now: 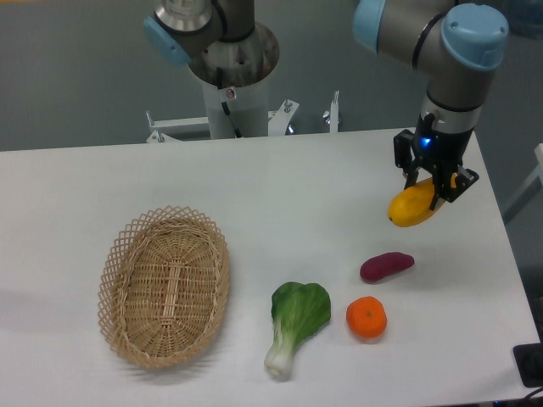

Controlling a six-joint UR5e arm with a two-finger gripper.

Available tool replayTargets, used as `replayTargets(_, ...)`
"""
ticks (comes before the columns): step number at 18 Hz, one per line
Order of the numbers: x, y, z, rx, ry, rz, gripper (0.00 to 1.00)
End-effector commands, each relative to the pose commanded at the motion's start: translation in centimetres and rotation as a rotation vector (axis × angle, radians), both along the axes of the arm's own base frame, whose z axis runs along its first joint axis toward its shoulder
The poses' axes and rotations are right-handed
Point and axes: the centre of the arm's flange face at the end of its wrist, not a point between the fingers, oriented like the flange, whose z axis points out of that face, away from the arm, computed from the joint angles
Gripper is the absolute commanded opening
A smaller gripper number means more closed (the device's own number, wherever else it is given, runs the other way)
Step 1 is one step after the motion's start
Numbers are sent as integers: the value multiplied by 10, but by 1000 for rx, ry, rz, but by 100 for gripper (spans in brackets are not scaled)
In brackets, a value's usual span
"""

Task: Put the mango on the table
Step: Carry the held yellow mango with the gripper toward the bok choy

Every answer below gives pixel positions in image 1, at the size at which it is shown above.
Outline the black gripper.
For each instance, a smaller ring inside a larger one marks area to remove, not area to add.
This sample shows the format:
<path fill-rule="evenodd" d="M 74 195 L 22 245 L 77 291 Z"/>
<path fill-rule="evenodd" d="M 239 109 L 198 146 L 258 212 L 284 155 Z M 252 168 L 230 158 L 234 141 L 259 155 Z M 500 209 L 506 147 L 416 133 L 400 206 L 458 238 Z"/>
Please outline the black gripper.
<path fill-rule="evenodd" d="M 444 203 L 453 203 L 475 182 L 479 174 L 463 168 L 463 154 L 473 128 L 447 133 L 432 128 L 433 114 L 419 118 L 415 133 L 403 130 L 393 140 L 395 166 L 402 170 L 404 188 L 413 187 L 420 170 L 431 171 L 434 195 L 429 209 L 435 211 Z"/>

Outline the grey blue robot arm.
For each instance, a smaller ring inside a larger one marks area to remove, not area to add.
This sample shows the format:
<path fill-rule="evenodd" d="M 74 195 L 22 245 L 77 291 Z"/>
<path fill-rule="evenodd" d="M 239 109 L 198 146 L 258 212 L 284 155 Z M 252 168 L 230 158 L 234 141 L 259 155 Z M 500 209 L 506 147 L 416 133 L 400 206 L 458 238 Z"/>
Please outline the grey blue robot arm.
<path fill-rule="evenodd" d="M 201 82 L 212 137 L 270 134 L 265 84 L 279 46 L 255 20 L 253 2 L 158 1 L 143 29 L 163 59 Z M 429 173 L 429 210 L 455 201 L 478 179 L 463 154 L 503 60 L 506 18 L 461 1 L 361 1 L 352 32 L 374 53 L 428 76 L 415 131 L 394 139 L 395 163 L 408 191 L 421 187 L 419 170 Z"/>

